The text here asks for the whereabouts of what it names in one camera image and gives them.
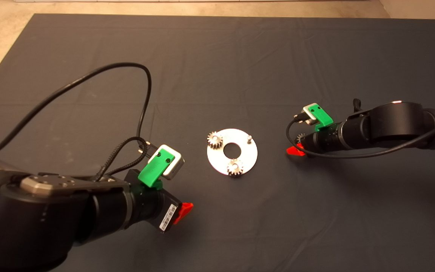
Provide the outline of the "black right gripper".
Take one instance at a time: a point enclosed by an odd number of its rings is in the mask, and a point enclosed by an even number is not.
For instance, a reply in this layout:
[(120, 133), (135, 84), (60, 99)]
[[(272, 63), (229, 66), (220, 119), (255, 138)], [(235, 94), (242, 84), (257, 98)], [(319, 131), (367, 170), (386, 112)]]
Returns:
[(341, 123), (335, 123), (320, 131), (301, 137), (301, 144), (288, 147), (287, 155), (306, 156), (306, 153), (302, 151), (303, 149), (322, 154), (343, 150), (343, 144), (338, 136), (340, 125)]

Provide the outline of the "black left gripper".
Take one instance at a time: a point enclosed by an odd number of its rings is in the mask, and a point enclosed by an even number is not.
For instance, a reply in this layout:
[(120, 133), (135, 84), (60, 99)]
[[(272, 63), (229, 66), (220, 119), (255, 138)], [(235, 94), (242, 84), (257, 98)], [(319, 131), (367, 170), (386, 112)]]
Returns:
[(146, 221), (162, 233), (168, 232), (193, 209), (191, 202), (181, 202), (165, 189), (147, 187), (138, 179), (140, 171), (130, 169), (124, 181), (130, 186), (132, 213), (125, 229), (138, 222)]

